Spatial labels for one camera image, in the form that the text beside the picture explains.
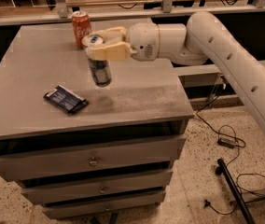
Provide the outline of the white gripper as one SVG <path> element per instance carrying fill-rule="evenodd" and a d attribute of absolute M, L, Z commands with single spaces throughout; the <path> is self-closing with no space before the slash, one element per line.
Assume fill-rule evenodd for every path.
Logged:
<path fill-rule="evenodd" d="M 158 57 L 159 30 L 155 23 L 136 23 L 128 29 L 128 33 L 125 27 L 118 26 L 92 34 L 97 40 L 94 46 L 86 48 L 86 54 L 92 60 L 121 62 L 132 57 L 144 62 Z"/>

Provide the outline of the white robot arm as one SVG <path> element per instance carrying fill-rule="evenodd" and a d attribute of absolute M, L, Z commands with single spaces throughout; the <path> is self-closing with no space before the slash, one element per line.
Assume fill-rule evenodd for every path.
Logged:
<path fill-rule="evenodd" d="M 165 58 L 181 65 L 212 61 L 265 134 L 265 67 L 244 49 L 213 14 L 200 11 L 186 24 L 136 23 L 95 33 L 101 44 L 87 45 L 89 59 L 122 62 Z"/>

